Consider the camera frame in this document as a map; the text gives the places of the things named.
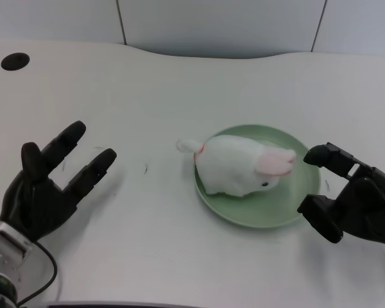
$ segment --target small debris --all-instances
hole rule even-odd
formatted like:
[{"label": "small debris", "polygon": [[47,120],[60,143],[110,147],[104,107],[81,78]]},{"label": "small debris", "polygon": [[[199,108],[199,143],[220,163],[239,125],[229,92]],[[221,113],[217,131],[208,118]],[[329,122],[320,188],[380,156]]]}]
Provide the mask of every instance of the small debris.
[{"label": "small debris", "polygon": [[327,180],[325,180],[325,185],[327,186],[328,192],[330,192],[331,190],[329,189],[329,184],[328,184],[328,181],[327,181]]}]

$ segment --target wall seam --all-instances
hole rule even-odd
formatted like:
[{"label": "wall seam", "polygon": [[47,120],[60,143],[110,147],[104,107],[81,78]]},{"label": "wall seam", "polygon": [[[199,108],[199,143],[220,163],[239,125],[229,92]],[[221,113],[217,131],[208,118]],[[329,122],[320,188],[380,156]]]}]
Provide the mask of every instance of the wall seam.
[{"label": "wall seam", "polygon": [[127,45],[126,33],[124,32],[123,18],[121,17],[119,0],[115,0],[115,1],[116,1],[115,5],[117,6],[117,11],[118,11],[118,17],[120,18],[120,26],[121,26],[121,33],[123,34],[123,42],[124,42],[124,45]]},{"label": "wall seam", "polygon": [[323,14],[324,14],[324,12],[325,12],[325,8],[327,7],[327,1],[328,1],[328,0],[325,0],[325,2],[324,2],[324,4],[323,4],[323,8],[322,8],[322,12],[321,12],[320,21],[318,22],[318,27],[316,28],[316,32],[315,32],[314,42],[312,42],[311,52],[314,51],[316,38],[318,37],[318,32],[319,32],[320,27],[321,27],[322,17],[323,17]]}]

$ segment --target black circular hole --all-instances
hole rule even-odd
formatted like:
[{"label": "black circular hole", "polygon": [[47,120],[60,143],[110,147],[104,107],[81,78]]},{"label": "black circular hole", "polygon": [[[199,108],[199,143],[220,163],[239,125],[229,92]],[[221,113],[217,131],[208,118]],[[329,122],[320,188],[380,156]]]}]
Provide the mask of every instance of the black circular hole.
[{"label": "black circular hole", "polygon": [[12,53],[1,61],[1,67],[6,71],[17,71],[30,62],[30,57],[25,53]]}]

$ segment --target white table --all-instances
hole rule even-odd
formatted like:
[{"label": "white table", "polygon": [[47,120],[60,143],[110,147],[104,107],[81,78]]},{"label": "white table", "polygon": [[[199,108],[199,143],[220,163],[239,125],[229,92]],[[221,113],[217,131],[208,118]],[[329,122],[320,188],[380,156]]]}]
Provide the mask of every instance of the white table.
[{"label": "white table", "polygon": [[[203,141],[261,123],[308,147],[330,141],[385,171],[385,58],[222,60],[115,44],[0,42],[0,62],[14,52],[31,61],[15,72],[0,67],[0,210],[24,142],[43,147],[73,121],[87,125],[52,174],[61,186],[98,147],[118,154],[77,213],[42,240],[60,275],[36,304],[385,307],[385,245],[348,234],[331,244],[304,219],[273,230],[231,225],[200,201],[193,158],[175,150],[181,137]],[[321,193],[335,198],[345,182],[321,175]],[[51,266],[36,251],[23,270],[35,283],[21,298]]]}]

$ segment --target stuffed bunny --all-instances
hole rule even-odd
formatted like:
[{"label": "stuffed bunny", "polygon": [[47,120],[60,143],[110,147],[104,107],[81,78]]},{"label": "stuffed bunny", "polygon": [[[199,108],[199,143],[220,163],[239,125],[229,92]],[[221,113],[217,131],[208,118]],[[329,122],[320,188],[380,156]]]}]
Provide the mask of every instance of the stuffed bunny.
[{"label": "stuffed bunny", "polygon": [[207,194],[238,197],[277,186],[281,176],[291,173],[296,157],[294,150],[231,135],[210,138],[205,144],[179,140],[176,147],[183,153],[194,153]]}]

